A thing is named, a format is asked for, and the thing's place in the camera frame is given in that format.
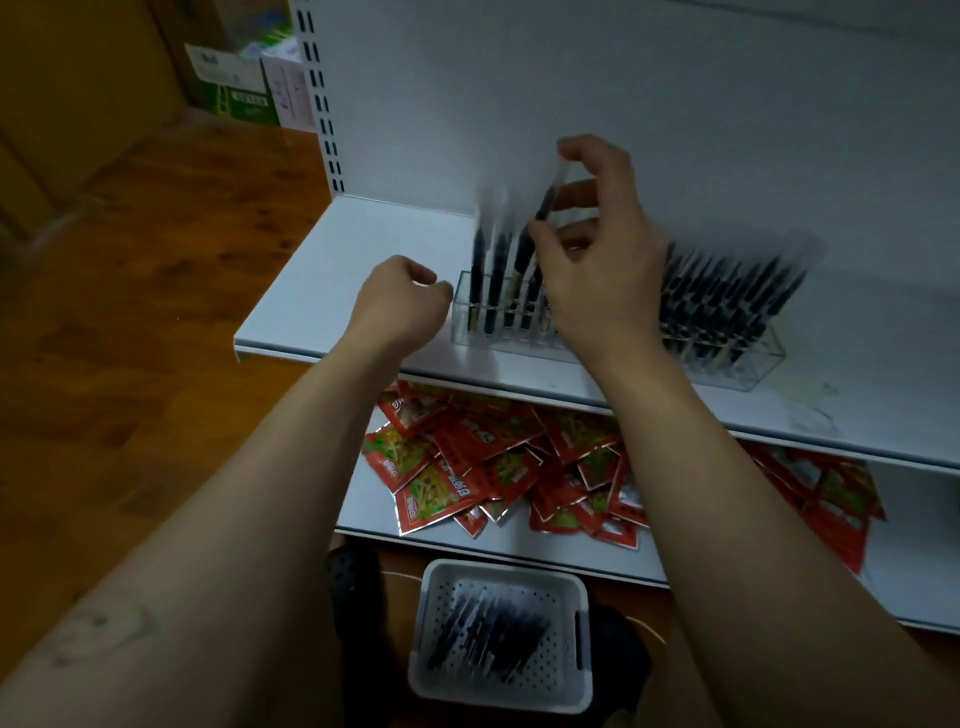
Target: shoe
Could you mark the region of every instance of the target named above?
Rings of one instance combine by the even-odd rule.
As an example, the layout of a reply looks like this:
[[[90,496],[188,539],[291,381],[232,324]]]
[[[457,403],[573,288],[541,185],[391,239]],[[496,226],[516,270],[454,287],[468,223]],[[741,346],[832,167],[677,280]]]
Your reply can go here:
[[[653,663],[627,618],[606,604],[590,604],[590,667],[593,699],[577,725],[600,728],[621,709],[632,715]]]

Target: white shelf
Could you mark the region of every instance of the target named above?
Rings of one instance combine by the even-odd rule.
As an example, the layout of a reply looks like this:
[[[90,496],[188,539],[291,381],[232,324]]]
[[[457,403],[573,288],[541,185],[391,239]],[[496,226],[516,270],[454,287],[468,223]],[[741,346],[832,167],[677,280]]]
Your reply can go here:
[[[370,429],[385,422],[379,412],[374,412]],[[960,634],[960,479],[890,465],[875,465],[872,471],[889,521],[873,523],[861,582],[903,623]],[[534,533],[527,525],[528,508],[521,502],[501,525],[488,523],[476,539],[453,519],[399,538],[394,500],[360,457],[337,529],[403,544],[667,587],[649,530],[640,530],[640,548],[633,551],[594,541],[585,533]]]
[[[336,198],[236,332],[235,349],[323,356],[375,263],[409,255],[456,281],[468,267],[471,225],[459,215]],[[777,331],[786,360],[753,392],[698,388],[731,431],[960,473],[956,299],[822,270],[787,306]],[[456,346],[448,327],[403,371],[567,406],[606,406],[581,366]]]

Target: green box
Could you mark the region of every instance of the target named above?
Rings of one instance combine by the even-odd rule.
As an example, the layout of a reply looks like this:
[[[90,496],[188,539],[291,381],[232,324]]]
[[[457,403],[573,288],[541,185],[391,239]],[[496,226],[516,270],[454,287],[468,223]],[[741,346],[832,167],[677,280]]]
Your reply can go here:
[[[260,56],[292,35],[290,26],[282,22],[237,53],[184,43],[200,80],[204,107],[218,116],[279,126]]]

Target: snack package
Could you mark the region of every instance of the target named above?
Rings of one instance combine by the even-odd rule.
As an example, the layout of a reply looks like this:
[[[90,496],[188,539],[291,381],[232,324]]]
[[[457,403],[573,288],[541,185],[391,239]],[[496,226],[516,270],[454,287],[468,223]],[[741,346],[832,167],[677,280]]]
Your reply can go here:
[[[376,432],[364,435],[360,451],[394,494],[426,468],[437,454],[432,443],[421,437],[404,439],[393,425],[384,425]]]
[[[515,416],[502,418],[458,412],[446,422],[449,437],[456,440],[465,457],[477,463],[523,445],[542,432],[529,407],[519,408]]]
[[[468,486],[437,458],[394,498],[399,534],[406,536],[479,505],[486,495]]]
[[[557,457],[557,451],[550,445],[546,435],[537,435],[533,440],[527,443],[528,448],[532,448],[547,457]]]
[[[527,498],[530,500],[530,512],[533,514],[531,518],[536,515],[541,521],[549,521],[560,510],[560,506],[544,492],[543,484],[545,482],[545,477],[541,474],[540,480],[527,491]]]
[[[590,495],[575,468],[561,470],[557,466],[544,466],[540,471],[538,486],[540,493],[558,508],[579,503]]]
[[[510,510],[510,506],[505,500],[484,500],[480,503],[480,510],[486,513],[487,518],[494,523],[500,523]]]
[[[515,408],[525,406],[521,402],[505,400],[502,397],[492,395],[478,395],[461,389],[453,393],[450,401],[461,409],[467,410],[467,412],[496,417],[508,417],[514,413]]]
[[[820,500],[840,508],[861,520],[883,514],[879,496],[870,472],[859,470],[855,463],[840,463],[826,468],[819,487]]]
[[[600,448],[577,463],[577,470],[580,471],[588,490],[595,491],[613,483],[619,460],[620,456],[610,448]]]
[[[874,479],[859,460],[760,443],[741,446],[795,510],[825,499],[859,519],[886,517]]]
[[[606,519],[600,526],[600,530],[591,533],[590,536],[597,541],[605,541],[608,544],[617,544],[625,548],[637,549],[640,546],[640,534],[636,530],[636,526],[629,521],[621,521],[620,519]]]
[[[396,390],[404,397],[432,397],[434,400],[450,401],[453,390],[438,387],[436,384],[422,384],[416,381],[398,379]]]
[[[869,518],[851,516],[826,500],[809,503],[801,517],[850,571],[860,573],[867,553]]]
[[[480,510],[479,505],[476,505],[468,511],[461,511],[453,517],[453,520],[464,528],[471,539],[475,539],[487,525],[487,514]]]
[[[610,491],[594,491],[588,497],[570,506],[570,511],[581,527],[592,536],[610,518],[607,511]]]
[[[565,465],[620,441],[620,431],[613,417],[546,407],[537,410],[537,417]]]
[[[817,463],[802,456],[794,457],[791,450],[779,445],[740,441],[740,447],[750,453],[767,480],[773,483],[787,502],[793,504],[795,500],[790,494],[803,502],[816,499],[817,483],[823,475]]]
[[[754,463],[759,468],[760,472],[763,473],[763,475],[767,478],[770,484],[777,489],[777,492],[783,496],[783,499],[786,500],[787,504],[799,514],[807,503],[806,497],[798,494],[793,488],[787,487],[783,482],[783,479],[771,473],[761,461],[754,458]]]
[[[630,458],[623,455],[616,465],[616,475],[613,476],[613,485],[610,488],[610,504],[608,511],[611,516],[636,523],[647,524],[647,513],[640,498],[640,490],[634,480],[634,472],[630,468]]]
[[[449,426],[450,422],[451,420],[448,418],[440,420],[436,428],[431,430],[429,434],[454,474],[459,477],[464,477],[470,472],[470,469],[480,461],[470,452],[467,452],[463,445],[462,438],[457,437],[457,435],[451,431]]]
[[[540,476],[540,462],[527,449],[508,450],[479,466],[487,478],[490,497],[503,500],[509,508],[530,490]]]
[[[404,397],[390,389],[380,395],[376,404],[404,437],[423,432],[450,406],[433,397]]]
[[[539,533],[577,533],[580,524],[568,508],[561,508],[546,521],[541,521],[540,516],[531,509],[530,530]]]

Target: white plastic basket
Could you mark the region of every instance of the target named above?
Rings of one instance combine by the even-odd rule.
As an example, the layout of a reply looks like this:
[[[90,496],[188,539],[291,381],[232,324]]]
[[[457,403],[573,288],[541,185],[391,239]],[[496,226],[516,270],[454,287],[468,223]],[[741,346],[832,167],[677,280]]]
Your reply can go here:
[[[444,623],[463,594],[495,593],[542,619],[545,631],[530,659],[509,681],[464,669],[464,631],[451,639],[438,668],[427,663]],[[421,697],[545,713],[582,713],[593,698],[587,589],[556,571],[438,559],[423,573],[414,632],[410,687]]]

